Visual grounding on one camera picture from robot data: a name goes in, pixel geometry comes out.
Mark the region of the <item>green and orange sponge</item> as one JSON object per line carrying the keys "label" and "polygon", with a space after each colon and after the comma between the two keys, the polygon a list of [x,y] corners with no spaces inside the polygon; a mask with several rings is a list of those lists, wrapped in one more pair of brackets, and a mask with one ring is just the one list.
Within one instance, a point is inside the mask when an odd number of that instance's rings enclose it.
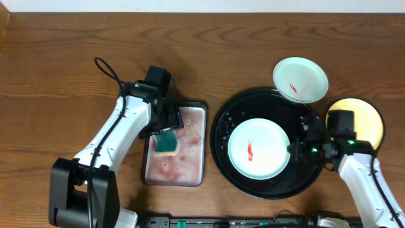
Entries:
{"label": "green and orange sponge", "polygon": [[173,156],[178,152],[178,139],[174,131],[163,132],[155,136],[156,147],[154,152],[158,155]]}

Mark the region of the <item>yellow plate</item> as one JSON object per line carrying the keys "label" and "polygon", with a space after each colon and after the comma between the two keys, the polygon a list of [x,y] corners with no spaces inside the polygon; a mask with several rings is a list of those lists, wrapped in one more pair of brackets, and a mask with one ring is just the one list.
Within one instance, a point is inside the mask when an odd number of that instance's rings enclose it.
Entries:
{"label": "yellow plate", "polygon": [[354,112],[353,131],[356,133],[356,139],[368,141],[375,151],[380,149],[384,139],[385,126],[383,118],[378,108],[371,102],[363,98],[340,98],[332,101],[327,110],[325,119],[328,127],[328,117],[330,111],[349,110]]}

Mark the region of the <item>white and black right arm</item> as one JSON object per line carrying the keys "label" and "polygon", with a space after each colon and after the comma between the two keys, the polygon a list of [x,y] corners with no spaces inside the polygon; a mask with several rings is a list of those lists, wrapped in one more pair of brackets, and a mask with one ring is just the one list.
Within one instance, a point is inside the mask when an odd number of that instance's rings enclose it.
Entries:
{"label": "white and black right arm", "polygon": [[315,114],[301,118],[304,131],[287,151],[316,166],[331,164],[349,188],[364,227],[404,227],[404,212],[381,171],[377,152],[368,141],[357,140],[354,112],[337,110],[321,120]]}

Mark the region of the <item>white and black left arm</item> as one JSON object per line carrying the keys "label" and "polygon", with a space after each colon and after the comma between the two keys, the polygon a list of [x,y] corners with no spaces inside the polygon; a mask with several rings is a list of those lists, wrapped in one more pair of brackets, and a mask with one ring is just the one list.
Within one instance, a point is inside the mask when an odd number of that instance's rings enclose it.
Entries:
{"label": "white and black left arm", "polygon": [[138,214],[121,206],[116,182],[135,138],[174,130],[169,83],[127,82],[100,131],[71,160],[52,166],[49,223],[55,227],[136,227]]}

